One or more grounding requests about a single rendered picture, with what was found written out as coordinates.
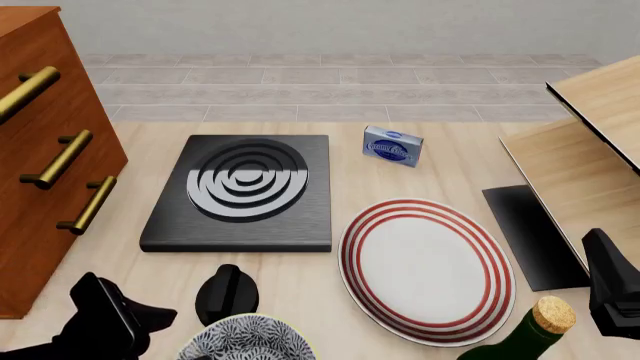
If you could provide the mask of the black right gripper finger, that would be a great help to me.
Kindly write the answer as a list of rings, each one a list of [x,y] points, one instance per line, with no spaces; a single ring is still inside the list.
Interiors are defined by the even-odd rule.
[[[592,300],[616,300],[625,291],[624,269],[617,260],[621,256],[609,236],[593,228],[583,237],[590,275]]]

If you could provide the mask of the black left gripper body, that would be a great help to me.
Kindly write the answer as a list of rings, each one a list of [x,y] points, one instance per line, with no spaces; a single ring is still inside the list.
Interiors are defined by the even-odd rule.
[[[150,335],[131,319],[77,313],[53,338],[63,360],[138,360]]]

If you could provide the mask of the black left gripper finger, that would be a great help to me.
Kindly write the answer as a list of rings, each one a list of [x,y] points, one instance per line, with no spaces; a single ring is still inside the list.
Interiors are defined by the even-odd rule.
[[[125,308],[127,322],[136,338],[169,328],[178,314],[174,309],[143,305],[128,298]]]

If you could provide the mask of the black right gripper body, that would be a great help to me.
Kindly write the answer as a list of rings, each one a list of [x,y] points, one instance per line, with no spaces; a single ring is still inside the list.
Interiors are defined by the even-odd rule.
[[[589,310],[600,334],[640,340],[640,271],[627,261],[598,260],[590,275]]]

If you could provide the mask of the round black stove knob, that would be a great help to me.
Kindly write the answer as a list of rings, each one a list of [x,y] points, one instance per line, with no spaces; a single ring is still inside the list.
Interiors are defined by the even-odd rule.
[[[197,293],[195,311],[203,326],[238,314],[255,313],[259,306],[256,282],[233,264],[219,266]]]

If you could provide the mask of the patterned black-white bowl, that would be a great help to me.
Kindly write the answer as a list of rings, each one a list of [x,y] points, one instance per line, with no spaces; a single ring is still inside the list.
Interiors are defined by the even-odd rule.
[[[239,314],[194,335],[176,360],[317,360],[317,356],[289,324],[264,314]]]

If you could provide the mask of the flat black stove plate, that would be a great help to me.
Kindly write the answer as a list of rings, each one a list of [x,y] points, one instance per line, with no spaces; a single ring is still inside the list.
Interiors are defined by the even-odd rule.
[[[145,252],[328,252],[329,137],[192,135],[141,233]]]

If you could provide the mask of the left gripper's flat plate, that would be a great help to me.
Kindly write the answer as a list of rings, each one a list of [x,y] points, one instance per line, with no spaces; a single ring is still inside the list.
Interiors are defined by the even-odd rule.
[[[118,287],[92,272],[70,290],[77,311],[71,330],[77,341],[104,350],[106,360],[137,360],[141,327]]]

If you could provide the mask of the pale wooden rack, black base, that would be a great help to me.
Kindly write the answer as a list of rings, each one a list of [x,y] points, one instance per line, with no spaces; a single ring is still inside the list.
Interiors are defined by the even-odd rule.
[[[546,88],[570,116],[502,137],[525,182],[483,192],[535,292],[588,286],[594,228],[640,269],[640,55]]]

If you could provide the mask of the brown wooden cabinet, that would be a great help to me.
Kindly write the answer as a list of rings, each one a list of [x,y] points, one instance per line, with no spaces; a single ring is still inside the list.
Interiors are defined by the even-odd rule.
[[[56,6],[0,6],[0,319],[24,317],[127,164]]]

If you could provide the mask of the green bottle with cork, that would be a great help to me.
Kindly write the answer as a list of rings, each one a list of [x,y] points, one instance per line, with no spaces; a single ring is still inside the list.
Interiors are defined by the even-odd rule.
[[[575,311],[567,302],[544,296],[502,341],[475,347],[456,360],[538,360],[575,323]]]

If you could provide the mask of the wooden drawer, lowest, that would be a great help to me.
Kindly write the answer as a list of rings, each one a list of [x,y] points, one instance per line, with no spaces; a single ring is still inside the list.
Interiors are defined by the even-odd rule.
[[[19,182],[38,173],[0,182],[0,320],[28,314],[73,245],[76,236],[56,224],[79,215],[94,194],[86,184],[117,176],[127,163],[103,111],[70,115],[62,130],[68,134],[59,137],[88,130],[93,139],[50,190]],[[55,155],[65,148],[57,139]]]

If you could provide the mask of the white plate with red rings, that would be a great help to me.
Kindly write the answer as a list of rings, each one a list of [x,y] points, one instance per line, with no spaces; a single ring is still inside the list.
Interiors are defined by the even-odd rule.
[[[383,200],[342,233],[338,263],[359,308],[394,335],[463,347],[494,335],[514,308],[511,263],[491,234],[432,200]]]

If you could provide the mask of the wooden drawer, middle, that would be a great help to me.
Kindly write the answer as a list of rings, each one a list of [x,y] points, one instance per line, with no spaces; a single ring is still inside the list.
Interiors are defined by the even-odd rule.
[[[98,111],[103,111],[105,113],[87,74],[85,79],[88,80],[89,86],[86,86],[86,88],[83,89],[82,100],[79,102],[77,107],[73,109],[73,113],[70,115],[87,115]]]

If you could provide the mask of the blue cream cheese box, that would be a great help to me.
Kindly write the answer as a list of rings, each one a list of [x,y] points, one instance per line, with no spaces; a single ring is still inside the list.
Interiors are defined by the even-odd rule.
[[[416,167],[424,139],[368,125],[364,129],[363,154],[394,164]]]

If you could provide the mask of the wooden drawer, highest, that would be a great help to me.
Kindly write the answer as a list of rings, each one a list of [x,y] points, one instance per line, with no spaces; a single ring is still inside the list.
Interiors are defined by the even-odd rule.
[[[0,6],[0,98],[21,84],[18,76],[46,66],[60,79],[0,125],[0,182],[40,173],[58,152],[56,137],[89,86],[55,6]]]

